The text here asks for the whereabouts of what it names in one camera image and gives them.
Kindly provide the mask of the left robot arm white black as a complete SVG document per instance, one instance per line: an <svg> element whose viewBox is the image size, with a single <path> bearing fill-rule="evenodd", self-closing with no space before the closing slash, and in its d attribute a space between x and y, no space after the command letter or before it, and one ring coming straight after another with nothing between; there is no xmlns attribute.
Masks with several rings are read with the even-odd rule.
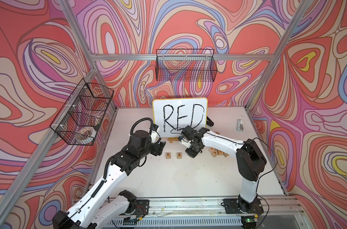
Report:
<svg viewBox="0 0 347 229"><path fill-rule="evenodd" d="M142 167L148 155L160 156L165 142L158 135L158 125L151 118L136 121L130 130L128 143L109 157L103 175L97 183L67 211L58 211L52 219L55 229L102 229L121 214L134 214L137 197L127 191L106 206L103 203L131 172Z"/></svg>

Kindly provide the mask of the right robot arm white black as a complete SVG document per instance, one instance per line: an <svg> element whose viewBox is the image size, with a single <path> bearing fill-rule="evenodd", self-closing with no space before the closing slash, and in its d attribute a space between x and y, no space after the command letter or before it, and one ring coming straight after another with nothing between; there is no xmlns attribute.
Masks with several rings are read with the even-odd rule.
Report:
<svg viewBox="0 0 347 229"><path fill-rule="evenodd" d="M235 140L204 127L195 130L187 126L182 129L178 141L186 147L186 153L191 158L195 158L205 147L233 156L237 161L239 174L242 176L239 203L250 205L257 200L259 180L269 172L264 172L267 159L255 139Z"/></svg>

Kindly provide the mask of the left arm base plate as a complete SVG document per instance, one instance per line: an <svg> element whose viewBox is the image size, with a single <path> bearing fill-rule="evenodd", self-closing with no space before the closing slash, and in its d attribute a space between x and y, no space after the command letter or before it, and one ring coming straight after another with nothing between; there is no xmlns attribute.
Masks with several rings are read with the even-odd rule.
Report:
<svg viewBox="0 0 347 229"><path fill-rule="evenodd" d="M139 215L145 216L149 213L150 200L148 199L138 199L129 203L128 209L125 215Z"/></svg>

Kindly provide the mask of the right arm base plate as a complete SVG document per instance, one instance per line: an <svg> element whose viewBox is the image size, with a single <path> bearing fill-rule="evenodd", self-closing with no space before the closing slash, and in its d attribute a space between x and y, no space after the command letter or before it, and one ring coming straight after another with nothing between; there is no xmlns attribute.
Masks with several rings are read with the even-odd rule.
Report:
<svg viewBox="0 0 347 229"><path fill-rule="evenodd" d="M241 198L225 198L223 199L221 206L225 208L226 214L262 215L264 213L261 201L258 198L255 198L251 203L248 203Z"/></svg>

